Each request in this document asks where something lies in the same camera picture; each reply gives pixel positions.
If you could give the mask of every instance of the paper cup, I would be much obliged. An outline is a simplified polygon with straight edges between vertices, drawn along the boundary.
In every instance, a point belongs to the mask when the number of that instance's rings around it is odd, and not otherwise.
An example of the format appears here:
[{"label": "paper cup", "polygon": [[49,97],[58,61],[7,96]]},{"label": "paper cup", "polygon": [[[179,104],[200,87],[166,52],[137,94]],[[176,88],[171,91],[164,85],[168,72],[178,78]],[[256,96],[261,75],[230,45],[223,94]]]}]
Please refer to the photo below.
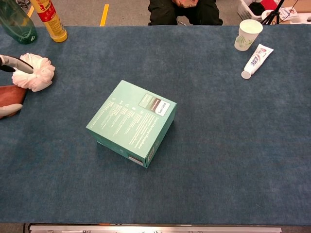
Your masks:
[{"label": "paper cup", "polygon": [[243,20],[240,23],[239,33],[235,40],[234,47],[240,51],[248,50],[259,33],[261,33],[262,29],[262,24],[256,20]]}]

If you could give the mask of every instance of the white basket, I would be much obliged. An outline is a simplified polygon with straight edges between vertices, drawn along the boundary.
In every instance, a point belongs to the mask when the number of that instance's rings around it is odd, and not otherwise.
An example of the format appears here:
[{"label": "white basket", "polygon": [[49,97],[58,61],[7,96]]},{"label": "white basket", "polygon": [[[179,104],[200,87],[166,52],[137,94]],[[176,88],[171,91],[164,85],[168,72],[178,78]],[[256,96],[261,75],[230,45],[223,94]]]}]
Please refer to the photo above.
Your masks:
[{"label": "white basket", "polygon": [[253,19],[261,22],[261,16],[254,15],[254,13],[248,7],[252,2],[261,2],[261,0],[240,0],[240,4],[238,6],[238,15],[242,20]]}]

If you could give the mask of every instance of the toothpaste tube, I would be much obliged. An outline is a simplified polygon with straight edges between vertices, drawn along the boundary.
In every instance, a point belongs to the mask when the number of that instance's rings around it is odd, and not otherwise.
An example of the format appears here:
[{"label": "toothpaste tube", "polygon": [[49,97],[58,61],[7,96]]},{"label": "toothpaste tube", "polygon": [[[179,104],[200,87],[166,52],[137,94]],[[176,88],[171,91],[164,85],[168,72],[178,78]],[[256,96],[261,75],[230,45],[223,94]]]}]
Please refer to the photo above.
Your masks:
[{"label": "toothpaste tube", "polygon": [[273,49],[259,44],[251,59],[249,59],[244,67],[241,73],[242,78],[249,79],[272,52]]}]

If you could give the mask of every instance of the spray bottle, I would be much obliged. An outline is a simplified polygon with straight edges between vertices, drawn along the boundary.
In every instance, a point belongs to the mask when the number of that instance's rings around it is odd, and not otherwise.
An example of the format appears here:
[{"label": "spray bottle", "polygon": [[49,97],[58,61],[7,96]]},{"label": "spray bottle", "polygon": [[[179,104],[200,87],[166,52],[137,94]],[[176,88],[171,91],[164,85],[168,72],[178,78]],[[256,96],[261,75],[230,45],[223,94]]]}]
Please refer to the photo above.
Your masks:
[{"label": "spray bottle", "polygon": [[67,39],[67,31],[60,21],[51,0],[30,0],[51,38],[56,42]]}]

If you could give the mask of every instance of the yellow tape line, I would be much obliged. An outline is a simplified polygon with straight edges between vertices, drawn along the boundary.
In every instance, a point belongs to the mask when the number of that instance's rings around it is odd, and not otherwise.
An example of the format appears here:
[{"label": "yellow tape line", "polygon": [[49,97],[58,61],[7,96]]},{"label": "yellow tape line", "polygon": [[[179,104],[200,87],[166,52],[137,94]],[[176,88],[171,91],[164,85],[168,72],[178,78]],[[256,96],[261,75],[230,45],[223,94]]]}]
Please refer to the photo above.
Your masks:
[{"label": "yellow tape line", "polygon": [[101,27],[104,27],[106,24],[106,18],[107,18],[107,14],[108,14],[108,8],[109,8],[109,4],[105,4],[104,7],[104,11],[103,11],[103,15],[102,15],[102,20],[101,20]]},{"label": "yellow tape line", "polygon": [[31,6],[30,9],[29,9],[29,12],[27,13],[28,17],[31,17],[31,15],[33,14],[34,12],[34,7]]}]

